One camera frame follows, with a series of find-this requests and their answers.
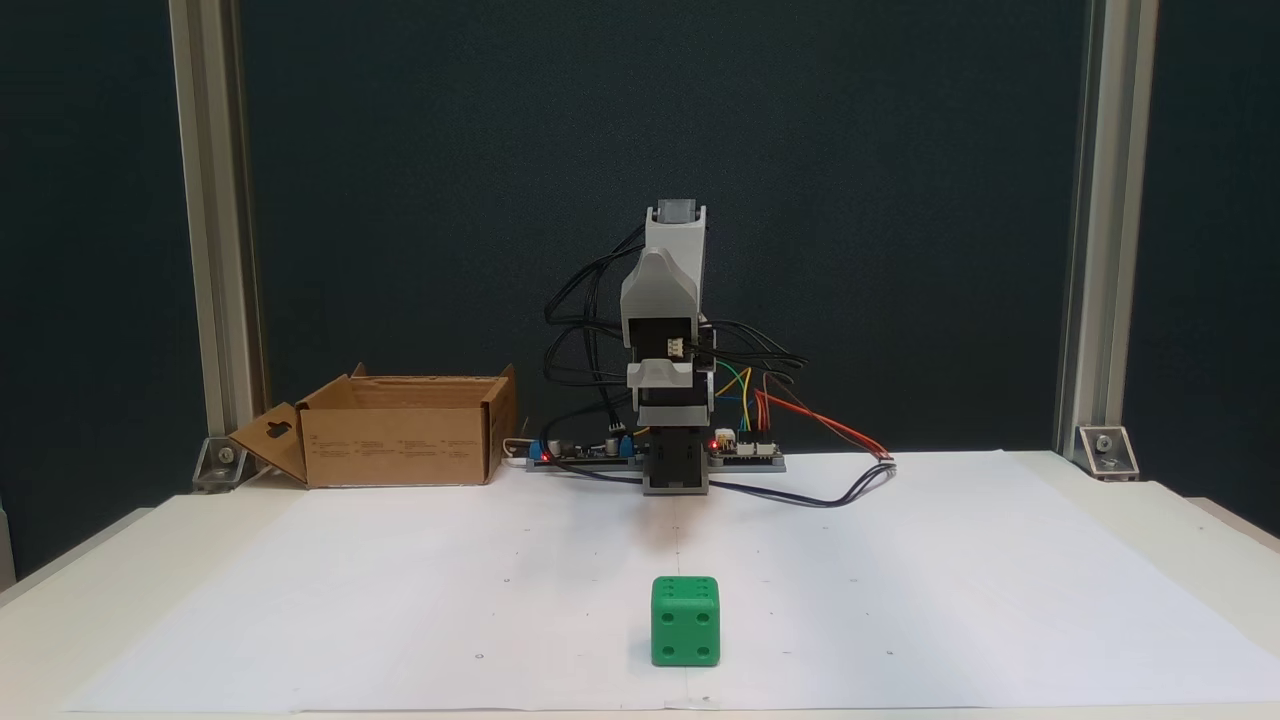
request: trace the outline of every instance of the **white connector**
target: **white connector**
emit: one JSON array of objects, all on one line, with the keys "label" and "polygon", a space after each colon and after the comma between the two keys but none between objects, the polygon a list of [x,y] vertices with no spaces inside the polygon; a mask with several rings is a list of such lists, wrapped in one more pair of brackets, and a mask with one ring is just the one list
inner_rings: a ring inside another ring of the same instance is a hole
[{"label": "white connector", "polygon": [[728,428],[718,428],[716,430],[716,448],[721,452],[733,452],[737,447],[737,434]]}]

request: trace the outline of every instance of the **metal bracket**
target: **metal bracket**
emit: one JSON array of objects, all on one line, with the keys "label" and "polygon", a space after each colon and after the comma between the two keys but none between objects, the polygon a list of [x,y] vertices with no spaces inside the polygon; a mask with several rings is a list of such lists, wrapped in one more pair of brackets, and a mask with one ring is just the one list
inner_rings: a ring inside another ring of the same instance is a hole
[{"label": "metal bracket", "polygon": [[246,462],[248,452],[230,438],[205,438],[205,443],[200,446],[196,473],[191,477],[192,492],[214,495],[238,488],[248,479],[244,475]]},{"label": "metal bracket", "polygon": [[1076,429],[1075,450],[1076,462],[1094,479],[1108,483],[1140,479],[1138,459],[1133,455],[1124,425],[1080,427]]}]

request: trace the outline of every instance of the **green wire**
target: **green wire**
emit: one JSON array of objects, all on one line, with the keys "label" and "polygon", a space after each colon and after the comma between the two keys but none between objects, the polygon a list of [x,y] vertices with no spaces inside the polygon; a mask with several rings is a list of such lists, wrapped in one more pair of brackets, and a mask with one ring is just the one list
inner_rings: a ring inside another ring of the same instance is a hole
[{"label": "green wire", "polygon": [[733,377],[737,378],[737,384],[742,386],[742,392],[746,392],[746,380],[742,379],[742,375],[739,374],[739,372],[735,370],[732,365],[730,365],[723,360],[717,360],[716,364],[723,366],[730,373],[733,373]]},{"label": "green wire", "polygon": [[[717,360],[716,364],[723,366],[730,373],[733,373],[733,377],[737,379],[737,384],[742,386],[742,392],[744,393],[746,392],[746,380],[742,379],[742,375],[737,370],[735,370],[732,365],[730,365],[728,363],[726,363],[723,360]],[[745,414],[742,415],[742,421],[739,423],[739,429],[740,430],[745,430],[746,429],[746,415]]]}]

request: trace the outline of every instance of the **red wire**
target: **red wire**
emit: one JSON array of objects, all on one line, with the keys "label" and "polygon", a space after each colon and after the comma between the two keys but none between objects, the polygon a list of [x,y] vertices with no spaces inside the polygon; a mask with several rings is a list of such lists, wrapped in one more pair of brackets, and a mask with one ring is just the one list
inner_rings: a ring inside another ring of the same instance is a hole
[{"label": "red wire", "polygon": [[877,457],[886,457],[886,459],[890,457],[890,452],[888,452],[888,450],[884,448],[884,446],[882,446],[881,443],[876,442],[874,439],[864,436],[863,433],[860,433],[860,432],[850,428],[849,425],[844,425],[841,423],[837,423],[837,421],[832,420],[831,418],[827,418],[826,415],[819,415],[819,414],[814,413],[813,410],[808,410],[808,409],[801,407],[799,405],[792,405],[792,404],[787,402],[786,400],[772,397],[772,396],[765,395],[765,393],[763,393],[760,391],[755,391],[755,393],[756,393],[756,398],[755,398],[756,404],[762,404],[762,402],[773,404],[773,402],[777,402],[778,405],[781,405],[782,407],[786,407],[787,410],[791,410],[792,413],[799,413],[800,415],[808,415],[808,416],[818,420],[819,423],[827,425],[828,428],[831,428],[833,430],[837,430],[837,432],[842,430],[842,432],[847,433],[849,436],[852,436],[854,438],[856,438],[859,441],[860,445],[863,445],[868,451],[872,452],[872,455],[876,455]]}]

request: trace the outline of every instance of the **white paper sheet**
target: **white paper sheet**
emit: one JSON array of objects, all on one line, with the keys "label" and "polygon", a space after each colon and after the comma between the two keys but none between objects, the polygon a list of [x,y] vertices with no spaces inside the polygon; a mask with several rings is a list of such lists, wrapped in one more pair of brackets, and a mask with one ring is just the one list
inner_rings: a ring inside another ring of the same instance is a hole
[{"label": "white paper sheet", "polygon": [[[867,459],[788,464],[748,482],[836,496]],[[840,510],[500,473],[308,493],[68,708],[1280,701],[1280,661],[1001,454],[906,456]],[[649,662],[678,573],[719,580],[718,667]]]}]

